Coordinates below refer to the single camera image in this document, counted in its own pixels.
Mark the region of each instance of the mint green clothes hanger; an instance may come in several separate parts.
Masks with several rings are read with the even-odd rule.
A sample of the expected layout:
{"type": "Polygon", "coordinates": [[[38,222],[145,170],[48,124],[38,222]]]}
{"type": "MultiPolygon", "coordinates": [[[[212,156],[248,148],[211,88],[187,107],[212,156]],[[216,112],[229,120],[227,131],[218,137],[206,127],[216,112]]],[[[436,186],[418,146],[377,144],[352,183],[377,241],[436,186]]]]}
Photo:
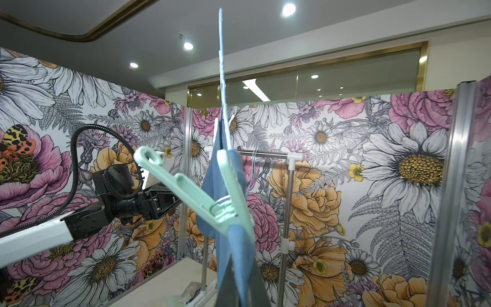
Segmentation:
{"type": "Polygon", "coordinates": [[[163,168],[163,159],[153,149],[142,146],[135,152],[136,163],[171,189],[210,226],[222,235],[228,236],[229,226],[240,224],[245,229],[251,244],[255,245],[254,219],[247,208],[244,192],[237,180],[227,150],[219,150],[217,160],[229,196],[214,201],[185,175],[179,173],[173,176],[167,172],[163,168]]]}

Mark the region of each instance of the floral wallpaper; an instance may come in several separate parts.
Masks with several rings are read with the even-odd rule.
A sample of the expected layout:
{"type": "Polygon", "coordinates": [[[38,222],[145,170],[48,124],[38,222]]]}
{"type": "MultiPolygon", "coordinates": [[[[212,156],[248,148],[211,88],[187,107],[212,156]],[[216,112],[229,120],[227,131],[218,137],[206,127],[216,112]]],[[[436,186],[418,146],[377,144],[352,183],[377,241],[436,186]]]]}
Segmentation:
{"type": "MultiPolygon", "coordinates": [[[[453,98],[453,90],[440,90],[229,108],[235,147],[305,154],[294,178],[289,237],[295,248],[288,255],[284,306],[424,306],[453,98]]],[[[489,102],[479,109],[477,141],[488,127],[489,102]]],[[[218,114],[193,110],[191,175],[197,183],[205,175],[204,147],[212,143],[218,114]]],[[[243,160],[257,262],[275,303],[287,166],[243,160]]],[[[480,208],[478,186],[489,163],[476,160],[466,174],[466,194],[480,208]]],[[[203,261],[202,234],[190,212],[188,248],[203,261]]],[[[490,270],[481,267],[489,265],[491,220],[484,209],[472,214],[469,221],[482,225],[474,240],[484,272],[477,280],[489,293],[490,270]]],[[[209,267],[215,267],[213,243],[209,252],[209,267]]],[[[453,292],[448,306],[459,301],[453,292]]]]}
{"type": "MultiPolygon", "coordinates": [[[[0,49],[0,231],[46,216],[62,205],[72,185],[70,135],[85,123],[113,128],[134,149],[147,145],[165,152],[166,169],[178,171],[182,126],[177,105],[0,49]],[[27,151],[12,149],[15,135],[32,141],[27,151]]],[[[79,185],[66,212],[97,201],[94,172],[114,164],[128,164],[133,174],[136,171],[128,149],[102,132],[84,131],[77,146],[79,185]]],[[[127,225],[114,220],[89,238],[8,266],[13,285],[7,289],[6,304],[107,303],[174,261],[177,217],[175,213],[157,221],[135,217],[127,225]]]]}
{"type": "Polygon", "coordinates": [[[479,82],[465,203],[455,241],[450,292],[464,307],[491,307],[491,76],[479,82]]]}

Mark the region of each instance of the blue towel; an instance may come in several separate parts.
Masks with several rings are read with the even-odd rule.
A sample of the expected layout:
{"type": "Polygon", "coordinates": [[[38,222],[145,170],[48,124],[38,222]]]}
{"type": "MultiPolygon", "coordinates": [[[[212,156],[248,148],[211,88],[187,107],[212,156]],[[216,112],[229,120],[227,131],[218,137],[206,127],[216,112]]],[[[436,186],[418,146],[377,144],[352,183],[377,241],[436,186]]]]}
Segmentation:
{"type": "MultiPolygon", "coordinates": [[[[210,161],[210,166],[203,180],[202,189],[214,200],[228,195],[223,182],[217,161],[217,151],[227,149],[225,139],[225,127],[220,120],[215,138],[215,146],[210,161]]],[[[237,150],[229,149],[228,154],[234,166],[237,178],[244,193],[246,192],[246,176],[244,175],[242,157],[237,150]]],[[[227,268],[228,259],[232,256],[234,265],[235,283],[241,299],[241,306],[248,306],[248,281],[255,259],[255,245],[249,242],[246,232],[241,225],[233,225],[228,230],[228,237],[221,235],[199,216],[196,217],[198,229],[204,234],[215,239],[217,249],[217,273],[218,289],[223,281],[223,275],[227,268]]]]}

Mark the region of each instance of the black cable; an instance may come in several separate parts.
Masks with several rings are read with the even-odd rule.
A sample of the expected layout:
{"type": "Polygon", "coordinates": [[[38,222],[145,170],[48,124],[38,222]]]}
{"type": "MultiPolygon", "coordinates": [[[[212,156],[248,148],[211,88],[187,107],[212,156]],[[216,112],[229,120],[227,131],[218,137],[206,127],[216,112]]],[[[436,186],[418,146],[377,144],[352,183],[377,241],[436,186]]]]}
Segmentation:
{"type": "MultiPolygon", "coordinates": [[[[118,139],[118,141],[123,143],[123,145],[128,149],[128,151],[130,152],[132,157],[134,156],[135,151],[133,150],[131,145],[124,138],[122,138],[118,133],[116,133],[116,131],[114,131],[114,130],[106,127],[106,126],[101,126],[101,125],[97,125],[97,124],[85,124],[85,125],[80,126],[77,130],[75,130],[75,132],[72,134],[72,138],[70,139],[70,153],[72,156],[73,182],[72,182],[72,189],[70,190],[70,194],[68,195],[68,198],[66,199],[66,201],[58,209],[56,209],[54,212],[48,214],[45,217],[42,217],[42,218],[39,218],[35,221],[29,222],[29,223],[26,223],[23,225],[18,225],[18,226],[11,228],[11,229],[0,232],[0,238],[3,238],[3,237],[10,235],[12,233],[15,233],[15,232],[18,232],[18,231],[39,225],[39,224],[44,223],[46,221],[49,221],[52,218],[62,214],[63,211],[68,207],[70,202],[73,200],[73,197],[75,196],[75,193],[77,191],[77,187],[79,185],[79,161],[77,158],[77,139],[79,138],[79,135],[82,131],[88,130],[88,129],[101,130],[101,131],[104,131],[104,132],[112,135],[113,137],[118,139]]],[[[110,184],[109,178],[105,174],[103,174],[102,180],[104,182],[106,189],[110,193],[112,193],[116,198],[118,198],[118,199],[131,199],[131,198],[134,198],[138,194],[138,192],[141,191],[141,188],[143,187],[143,178],[141,176],[141,168],[138,164],[136,164],[136,174],[138,176],[138,188],[136,189],[136,191],[134,191],[133,193],[128,194],[128,195],[124,195],[124,194],[121,194],[120,192],[116,191],[116,189],[110,184]]]]}

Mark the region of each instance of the table surface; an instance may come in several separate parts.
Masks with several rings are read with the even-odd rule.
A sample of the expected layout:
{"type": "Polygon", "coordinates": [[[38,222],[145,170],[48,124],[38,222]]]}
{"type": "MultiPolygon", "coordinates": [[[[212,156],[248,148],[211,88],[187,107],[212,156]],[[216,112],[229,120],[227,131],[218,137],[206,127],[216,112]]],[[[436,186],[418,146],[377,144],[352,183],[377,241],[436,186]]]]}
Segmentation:
{"type": "MultiPolygon", "coordinates": [[[[210,284],[216,278],[217,273],[208,269],[206,283],[210,284]]],[[[192,281],[201,282],[201,264],[192,259],[184,258],[106,306],[167,307],[165,299],[181,295],[192,281]]],[[[216,299],[217,294],[215,293],[204,307],[214,307],[216,299]]]]}

